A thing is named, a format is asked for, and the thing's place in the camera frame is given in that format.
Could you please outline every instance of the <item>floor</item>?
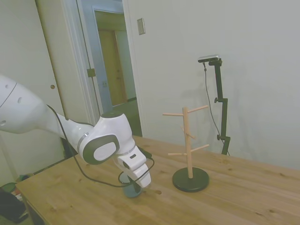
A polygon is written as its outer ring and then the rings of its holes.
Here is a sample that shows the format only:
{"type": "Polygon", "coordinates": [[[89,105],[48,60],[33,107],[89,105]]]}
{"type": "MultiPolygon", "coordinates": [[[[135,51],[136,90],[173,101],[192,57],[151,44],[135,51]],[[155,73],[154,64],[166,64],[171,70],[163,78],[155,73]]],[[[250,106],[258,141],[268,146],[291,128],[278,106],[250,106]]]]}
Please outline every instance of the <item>floor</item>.
{"type": "Polygon", "coordinates": [[[137,107],[137,100],[129,101],[127,103],[114,106],[113,109],[122,112],[126,115],[133,135],[142,137],[142,129],[139,110],[137,107]]]}
{"type": "MultiPolygon", "coordinates": [[[[0,225],[15,225],[15,223],[5,219],[3,216],[0,216],[0,225]]],[[[18,225],[32,225],[30,218],[27,218],[23,222],[19,223],[18,225]]]]}

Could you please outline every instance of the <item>wooden mug stand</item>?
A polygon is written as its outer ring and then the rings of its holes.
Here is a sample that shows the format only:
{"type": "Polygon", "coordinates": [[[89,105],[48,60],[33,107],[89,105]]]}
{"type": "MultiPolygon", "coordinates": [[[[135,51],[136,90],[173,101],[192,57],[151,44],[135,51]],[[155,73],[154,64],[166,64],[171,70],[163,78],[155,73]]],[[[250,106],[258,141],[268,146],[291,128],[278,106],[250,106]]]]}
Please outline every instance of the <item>wooden mug stand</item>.
{"type": "Polygon", "coordinates": [[[202,147],[191,149],[191,138],[195,139],[195,136],[191,135],[189,129],[188,114],[208,108],[208,105],[198,107],[196,109],[188,110],[187,107],[182,108],[182,114],[180,113],[163,113],[163,116],[182,116],[183,117],[183,127],[181,127],[185,136],[186,153],[169,153],[169,156],[186,156],[187,157],[187,167],[178,170],[172,178],[173,185],[185,192],[197,192],[201,191],[208,186],[209,176],[208,174],[199,168],[193,167],[192,164],[192,152],[200,149],[204,149],[209,146],[206,144],[202,147]]]}

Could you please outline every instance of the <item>light switch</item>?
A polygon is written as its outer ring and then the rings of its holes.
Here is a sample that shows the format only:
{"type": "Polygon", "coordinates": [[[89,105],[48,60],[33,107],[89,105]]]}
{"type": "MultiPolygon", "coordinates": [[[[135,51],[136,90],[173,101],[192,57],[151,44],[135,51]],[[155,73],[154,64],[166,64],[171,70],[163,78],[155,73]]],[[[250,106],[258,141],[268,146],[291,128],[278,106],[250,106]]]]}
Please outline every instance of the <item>light switch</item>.
{"type": "Polygon", "coordinates": [[[139,29],[139,35],[145,34],[145,24],[144,24],[144,18],[137,20],[137,27],[139,29]]]}

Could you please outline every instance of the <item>doorway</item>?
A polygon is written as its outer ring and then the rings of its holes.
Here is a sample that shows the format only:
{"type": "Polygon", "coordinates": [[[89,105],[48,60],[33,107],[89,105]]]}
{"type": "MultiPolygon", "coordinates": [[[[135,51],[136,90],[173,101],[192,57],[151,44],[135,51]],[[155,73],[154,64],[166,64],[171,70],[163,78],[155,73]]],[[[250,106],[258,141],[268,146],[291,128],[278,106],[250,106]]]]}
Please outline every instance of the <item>doorway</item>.
{"type": "Polygon", "coordinates": [[[124,113],[133,135],[142,136],[125,18],[121,13],[95,10],[97,30],[112,107],[124,113]]]}

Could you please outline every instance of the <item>wooden peg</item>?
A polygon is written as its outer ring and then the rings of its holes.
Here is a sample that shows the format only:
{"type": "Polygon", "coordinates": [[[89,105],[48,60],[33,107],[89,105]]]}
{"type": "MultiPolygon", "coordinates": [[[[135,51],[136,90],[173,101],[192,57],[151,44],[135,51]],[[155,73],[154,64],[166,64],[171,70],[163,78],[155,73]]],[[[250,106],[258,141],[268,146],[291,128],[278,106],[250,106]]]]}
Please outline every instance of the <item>wooden peg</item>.
{"type": "Polygon", "coordinates": [[[188,113],[192,113],[192,112],[195,112],[195,111],[198,111],[198,110],[201,110],[201,109],[205,109],[205,108],[208,108],[208,105],[205,105],[205,106],[201,106],[201,107],[192,109],[192,110],[188,111],[188,113]]]}
{"type": "Polygon", "coordinates": [[[191,150],[191,152],[193,152],[193,151],[197,151],[197,150],[200,150],[200,149],[207,148],[208,146],[209,146],[209,144],[206,144],[206,145],[204,145],[204,146],[201,146],[201,147],[199,147],[199,148],[192,149],[192,150],[191,150]]]}
{"type": "Polygon", "coordinates": [[[187,135],[190,136],[190,137],[193,138],[193,139],[196,139],[196,137],[193,136],[193,135],[190,135],[190,134],[187,134],[187,135]]]}
{"type": "Polygon", "coordinates": [[[163,116],[183,116],[183,114],[180,114],[180,113],[163,113],[163,116]]]}
{"type": "MultiPolygon", "coordinates": [[[[191,152],[207,148],[208,146],[209,146],[209,144],[206,144],[206,145],[201,146],[199,148],[192,149],[191,152]]],[[[168,153],[168,155],[169,156],[186,156],[187,154],[186,153],[168,153]]]]}

